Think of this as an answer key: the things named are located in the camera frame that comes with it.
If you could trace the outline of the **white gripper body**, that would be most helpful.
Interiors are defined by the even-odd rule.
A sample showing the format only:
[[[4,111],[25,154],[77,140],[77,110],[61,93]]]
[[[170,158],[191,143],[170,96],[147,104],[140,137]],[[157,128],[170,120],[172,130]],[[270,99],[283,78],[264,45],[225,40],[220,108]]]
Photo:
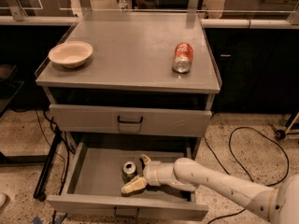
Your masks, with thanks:
[[[158,177],[160,164],[160,161],[150,161],[145,165],[145,168],[143,169],[143,177],[146,179],[147,183],[150,186],[158,187],[161,185]]]

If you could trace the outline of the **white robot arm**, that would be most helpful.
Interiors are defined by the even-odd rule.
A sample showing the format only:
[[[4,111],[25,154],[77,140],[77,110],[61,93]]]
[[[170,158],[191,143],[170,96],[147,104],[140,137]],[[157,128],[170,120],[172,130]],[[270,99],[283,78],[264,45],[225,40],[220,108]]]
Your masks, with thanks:
[[[199,162],[179,158],[174,163],[153,161],[143,154],[142,176],[135,176],[121,188],[123,194],[147,185],[167,185],[194,191],[206,186],[271,224],[299,224],[299,175],[288,178],[278,189],[206,168]]]

